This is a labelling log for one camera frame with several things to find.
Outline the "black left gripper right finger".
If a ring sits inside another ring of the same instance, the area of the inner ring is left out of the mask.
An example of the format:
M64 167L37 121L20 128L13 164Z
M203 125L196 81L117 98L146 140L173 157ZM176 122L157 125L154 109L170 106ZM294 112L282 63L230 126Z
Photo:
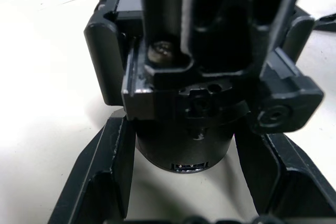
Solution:
M238 131L235 142L253 223L335 223L335 190L290 138Z

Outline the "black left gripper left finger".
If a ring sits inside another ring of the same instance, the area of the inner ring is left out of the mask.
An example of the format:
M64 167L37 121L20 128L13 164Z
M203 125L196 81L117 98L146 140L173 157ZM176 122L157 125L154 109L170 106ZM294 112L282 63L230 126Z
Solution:
M135 131L125 116L109 117L79 154L49 223L104 223L126 218Z

